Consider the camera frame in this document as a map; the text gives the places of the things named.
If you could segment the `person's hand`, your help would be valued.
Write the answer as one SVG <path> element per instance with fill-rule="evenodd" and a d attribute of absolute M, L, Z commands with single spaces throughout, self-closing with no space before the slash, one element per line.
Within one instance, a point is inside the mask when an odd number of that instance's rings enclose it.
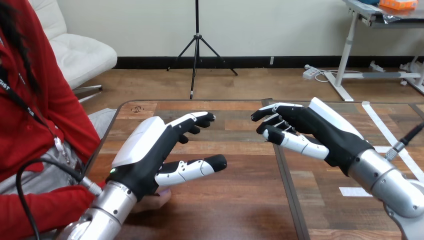
<path fill-rule="evenodd" d="M 153 195 L 144 196 L 131 210 L 132 214 L 157 210 L 164 206 L 172 196 L 170 188 L 159 187 Z"/>

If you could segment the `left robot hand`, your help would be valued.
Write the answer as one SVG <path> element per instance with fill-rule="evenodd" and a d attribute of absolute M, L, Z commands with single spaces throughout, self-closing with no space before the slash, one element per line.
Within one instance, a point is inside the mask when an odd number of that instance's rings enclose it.
<path fill-rule="evenodd" d="M 153 116 L 131 133 L 111 164 L 107 185 L 123 187 L 138 201 L 158 187 L 169 187 L 224 170 L 228 163 L 222 154 L 185 161 L 165 160 L 177 143 L 185 144 L 185 133 L 198 134 L 215 116 L 207 111 L 187 113 L 169 123 Z"/>

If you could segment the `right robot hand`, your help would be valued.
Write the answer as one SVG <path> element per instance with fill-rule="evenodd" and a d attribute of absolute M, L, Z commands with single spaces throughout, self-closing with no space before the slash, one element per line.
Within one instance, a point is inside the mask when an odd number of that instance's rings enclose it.
<path fill-rule="evenodd" d="M 263 119 L 256 132 L 268 142 L 308 157 L 324 160 L 346 175 L 350 166 L 373 149 L 341 115 L 314 97 L 307 107 L 278 102 L 255 111 L 254 122 Z"/>

